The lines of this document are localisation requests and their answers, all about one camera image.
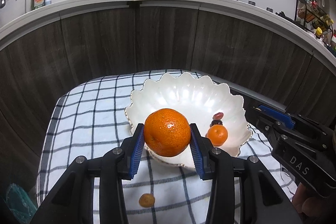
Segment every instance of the silver bolt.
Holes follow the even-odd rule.
[[[79,156],[79,157],[76,158],[76,162],[78,164],[82,164],[84,161],[85,161],[85,158],[83,156]]]
[[[123,150],[120,147],[113,148],[112,153],[119,155]]]
[[[259,161],[259,159],[256,156],[250,156],[249,160],[253,162],[254,164]]]
[[[214,147],[213,149],[211,149],[211,152],[214,153],[215,155],[218,155],[222,152],[222,150],[218,147]]]

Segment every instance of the scalloped bowl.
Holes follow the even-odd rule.
[[[208,132],[212,116],[223,112],[222,122],[228,131],[228,138],[219,148],[231,156],[238,156],[240,147],[252,136],[247,128],[243,97],[232,95],[227,84],[214,84],[209,76],[196,79],[188,72],[179,77],[165,73],[159,81],[147,79],[142,90],[133,90],[131,101],[131,105],[125,108],[131,124],[131,135],[137,124],[145,123],[151,113],[162,108],[172,108],[182,113],[189,123],[196,123],[203,137]],[[159,162],[195,169],[189,146],[175,157],[159,156],[146,144],[145,149]]]

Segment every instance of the tablecloth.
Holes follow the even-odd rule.
[[[106,76],[83,83],[61,97],[52,114],[44,141],[37,177],[37,201],[41,204],[69,164],[79,155],[103,156],[130,136],[124,113],[133,89],[141,90],[146,79],[159,80],[164,73],[175,77],[181,70],[161,70],[131,75]],[[296,190],[292,176],[272,156],[265,136],[249,125],[252,138],[241,147],[240,158],[256,155],[291,199]],[[239,180],[235,180],[235,223],[240,222]],[[131,181],[123,181],[130,224],[200,224],[206,219],[211,181],[184,168],[162,165],[144,150]],[[142,194],[152,193],[155,206],[142,208]],[[99,178],[94,182],[93,219],[99,223]]]

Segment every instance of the finger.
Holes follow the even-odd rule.
[[[307,198],[302,205],[302,212],[309,217],[319,216],[323,210],[323,201],[318,198]]]
[[[303,184],[300,183],[292,199],[292,204],[296,208],[296,211],[298,213],[302,213],[301,207],[308,197],[309,197],[309,193],[307,191],[307,188]]]

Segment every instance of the bottle cap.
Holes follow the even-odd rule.
[[[318,28],[316,29],[316,35],[318,35],[318,36],[322,35],[322,30],[321,30],[320,27],[318,27]]]

